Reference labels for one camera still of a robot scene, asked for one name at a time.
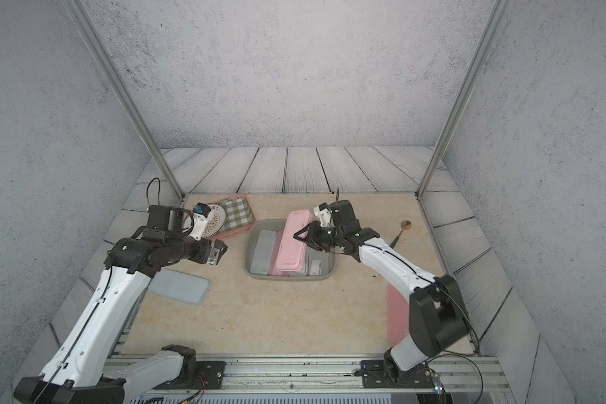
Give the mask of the opaque pink pencil case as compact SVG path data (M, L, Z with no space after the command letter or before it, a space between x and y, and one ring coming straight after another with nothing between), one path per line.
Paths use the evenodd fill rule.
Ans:
M313 214L309 210L295 210L287 216L283 237L280 244L277 268L284 274L297 273L302 270L307 246L296 241L293 235L307 224L310 224Z

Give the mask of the grey plastic storage box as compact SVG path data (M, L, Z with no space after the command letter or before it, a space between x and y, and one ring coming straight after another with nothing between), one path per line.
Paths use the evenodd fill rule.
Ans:
M333 254L308 247L301 228L289 220L256 222L245 243L243 270L254 279L282 281L321 281L336 272Z

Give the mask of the clear frosted pencil case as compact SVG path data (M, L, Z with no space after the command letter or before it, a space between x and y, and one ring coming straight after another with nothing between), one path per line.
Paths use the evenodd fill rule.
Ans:
M254 249L249 272L256 275L268 275L271 267L276 231L261 231Z

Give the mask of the light blue pencil case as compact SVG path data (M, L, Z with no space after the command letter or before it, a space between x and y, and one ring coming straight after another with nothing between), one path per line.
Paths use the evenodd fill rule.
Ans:
M148 290L161 297L199 306L210 289L210 281L172 269L162 269L150 282Z

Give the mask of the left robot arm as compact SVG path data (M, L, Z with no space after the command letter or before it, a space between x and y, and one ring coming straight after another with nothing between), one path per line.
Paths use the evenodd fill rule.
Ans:
M202 203L193 210L150 206L146 225L109 250L99 284L65 342L39 375L19 381L13 398L21 403L128 403L167 383L205 390L195 350L181 345L167 345L114 374L104 373L104 365L156 274L183 259L216 265L225 254L224 242L203 236L210 212Z

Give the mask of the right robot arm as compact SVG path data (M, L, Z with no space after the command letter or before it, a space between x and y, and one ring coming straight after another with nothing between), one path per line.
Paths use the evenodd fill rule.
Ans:
M318 252L340 250L381 275L407 303L407 334L384 354L389 373L414 370L473 331L456 280L405 259L378 232L360 225L348 200L319 205L314 216L296 227L293 240Z

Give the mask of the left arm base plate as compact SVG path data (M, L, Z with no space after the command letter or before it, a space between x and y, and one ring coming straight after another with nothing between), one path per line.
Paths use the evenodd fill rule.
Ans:
M156 386L155 390L220 390L226 365L225 361L190 361L176 379Z

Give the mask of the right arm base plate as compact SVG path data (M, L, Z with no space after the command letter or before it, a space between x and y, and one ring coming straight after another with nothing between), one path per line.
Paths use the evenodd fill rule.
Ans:
M365 389L433 389L434 381L426 362L400 370L392 360L362 360L354 376Z

